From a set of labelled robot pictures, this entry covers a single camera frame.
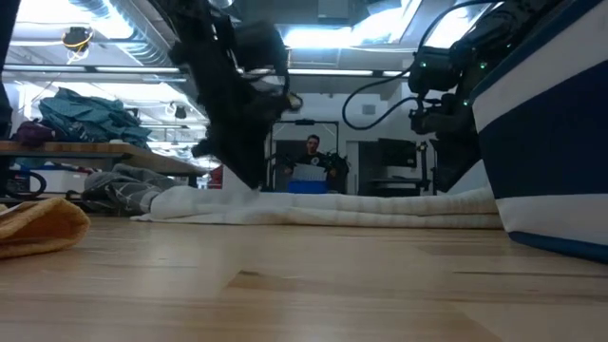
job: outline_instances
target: ceiling duct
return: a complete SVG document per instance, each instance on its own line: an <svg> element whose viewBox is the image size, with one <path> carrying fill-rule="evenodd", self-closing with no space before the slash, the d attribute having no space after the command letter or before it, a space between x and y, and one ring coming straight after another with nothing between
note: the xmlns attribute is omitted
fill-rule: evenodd
<svg viewBox="0 0 608 342"><path fill-rule="evenodd" d="M116 20L124 20L129 24L133 28L133 34L125 41L145 41L147 44L125 44L121 45L121 49L143 66L164 67L172 65L167 56L168 45L166 42L159 40L152 42L149 34L143 34L143 32L156 31L140 12L134 11L134 7L134 9L128 8L129 4L132 6L130 1L112 1L111 5L110 0L69 0L69 2L81 10L92 13L97 18L113 19L113 17L118 16Z"/></svg>
<svg viewBox="0 0 608 342"><path fill-rule="evenodd" d="M144 2L148 8L143 8L141 0L69 0L72 5L81 10L91 12L97 18L112 18L118 16L117 20L125 21L133 28L133 34L126 40L144 41L145 44L121 45L120 48L131 55L144 67L172 67L173 63L168 57L170 49L164 36L153 26L142 10L150 10L147 0ZM190 80L179 83L176 86L192 99L199 96L199 92Z"/></svg>

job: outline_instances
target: white wall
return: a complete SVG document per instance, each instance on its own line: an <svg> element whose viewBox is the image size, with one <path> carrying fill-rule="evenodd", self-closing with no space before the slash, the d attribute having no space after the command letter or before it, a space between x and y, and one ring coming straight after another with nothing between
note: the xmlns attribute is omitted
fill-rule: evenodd
<svg viewBox="0 0 608 342"><path fill-rule="evenodd" d="M9 104L12 108L12 115L10 116L12 122L12 129L10 130L11 135L17 131L17 128L19 128L22 122L27 120L24 115L25 97L23 91L21 91L21 87L21 85L16 83L4 84L4 89L7 91Z"/></svg>

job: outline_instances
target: man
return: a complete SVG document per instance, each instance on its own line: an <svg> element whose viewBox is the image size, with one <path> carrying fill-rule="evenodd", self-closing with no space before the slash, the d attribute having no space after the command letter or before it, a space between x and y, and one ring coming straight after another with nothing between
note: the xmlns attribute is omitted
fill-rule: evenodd
<svg viewBox="0 0 608 342"><path fill-rule="evenodd" d="M321 139L315 135L312 134L308 137L308 139L306 140L306 154L302 155L300 158L298 158L297 160L295 160L296 163L303 163L303 164L308 164L308 165L313 165L313 166L319 166L319 167L326 167L326 157L323 153L317 151L317 149L319 148L319 143L321 143ZM285 168L285 173L288 175L292 175L294 172L293 168L291 167L286 167ZM331 177L335 177L335 170L332 169L330 170L330 176Z"/></svg>

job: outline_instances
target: wooden table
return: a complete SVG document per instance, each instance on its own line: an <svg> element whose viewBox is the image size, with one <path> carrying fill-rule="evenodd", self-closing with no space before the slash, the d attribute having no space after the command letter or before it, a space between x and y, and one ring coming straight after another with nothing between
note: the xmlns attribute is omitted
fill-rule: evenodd
<svg viewBox="0 0 608 342"><path fill-rule="evenodd" d="M0 262L2 341L608 341L608 267L499 230L94 218Z"/></svg>
<svg viewBox="0 0 608 342"><path fill-rule="evenodd" d="M164 157L128 143L47 142L40 148L28 148L19 142L0 142L2 157L44 158L104 171L110 171L115 164L122 162L165 176L187 177L191 186L196 186L197 177L205 174L204 170L188 162Z"/></svg>

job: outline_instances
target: pile of clothes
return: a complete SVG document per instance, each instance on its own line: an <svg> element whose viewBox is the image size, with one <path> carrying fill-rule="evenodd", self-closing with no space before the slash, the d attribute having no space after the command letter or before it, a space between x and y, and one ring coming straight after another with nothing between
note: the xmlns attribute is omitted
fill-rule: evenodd
<svg viewBox="0 0 608 342"><path fill-rule="evenodd" d="M177 185L180 183L156 172L119 163L112 171L88 176L81 200L97 213L141 215L150 212L156 196Z"/></svg>
<svg viewBox="0 0 608 342"><path fill-rule="evenodd" d="M23 145L37 146L44 142L108 143L122 140L149 149L151 131L140 127L141 121L124 110L120 101L81 96L59 88L54 97L40 101L40 122L22 123L13 139Z"/></svg>

